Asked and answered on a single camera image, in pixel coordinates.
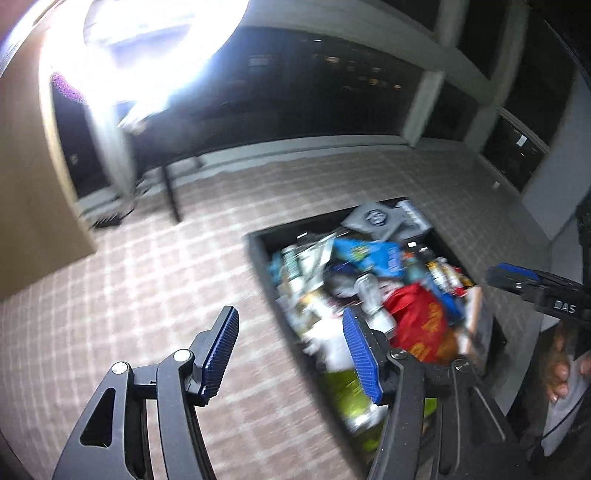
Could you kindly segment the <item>person's hand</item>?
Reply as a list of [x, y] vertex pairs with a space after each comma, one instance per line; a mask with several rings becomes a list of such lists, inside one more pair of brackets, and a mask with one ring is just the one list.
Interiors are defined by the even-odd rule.
[[577, 336], [577, 328], [566, 321], [561, 321], [554, 331], [544, 374], [547, 397], [552, 404], [565, 399], [569, 394], [571, 362], [566, 352], [566, 344]]

